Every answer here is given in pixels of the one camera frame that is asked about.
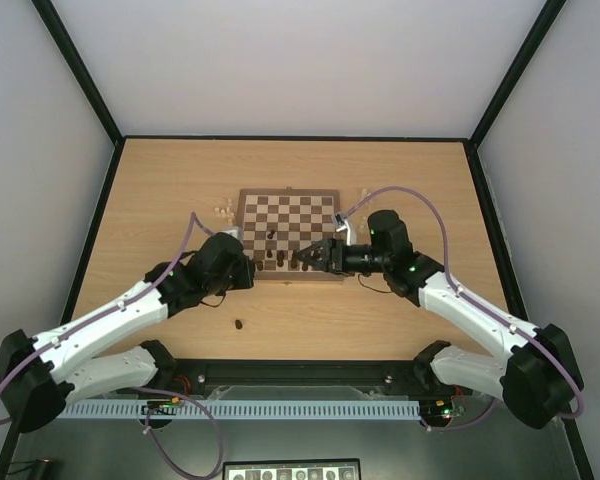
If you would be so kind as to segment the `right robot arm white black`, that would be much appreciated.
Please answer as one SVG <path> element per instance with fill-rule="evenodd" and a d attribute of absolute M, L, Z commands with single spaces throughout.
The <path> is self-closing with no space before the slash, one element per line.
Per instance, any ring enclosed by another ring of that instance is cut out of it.
<path fill-rule="evenodd" d="M 570 403 L 582 401 L 584 381 L 562 329 L 521 320 L 465 288 L 445 266 L 413 248 L 395 211 L 373 213 L 368 227 L 367 244 L 325 238 L 292 258 L 338 276 L 378 273 L 392 293 L 449 321 L 485 349 L 479 355 L 447 342 L 430 345 L 416 367 L 423 389 L 457 385 L 476 390 L 503 402 L 535 429 L 571 414 Z"/>

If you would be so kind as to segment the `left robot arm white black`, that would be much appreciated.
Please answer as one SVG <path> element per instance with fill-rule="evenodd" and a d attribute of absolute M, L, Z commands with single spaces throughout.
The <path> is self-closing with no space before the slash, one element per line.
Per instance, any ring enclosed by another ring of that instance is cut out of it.
<path fill-rule="evenodd" d="M 105 350 L 209 296 L 252 288 L 254 270 L 242 242 L 220 232 L 191 255 L 157 264 L 122 295 L 74 321 L 32 337 L 10 333 L 0 345 L 0 400 L 8 422 L 30 433 L 82 399 L 163 387 L 176 362 L 160 342 L 111 356 Z"/>

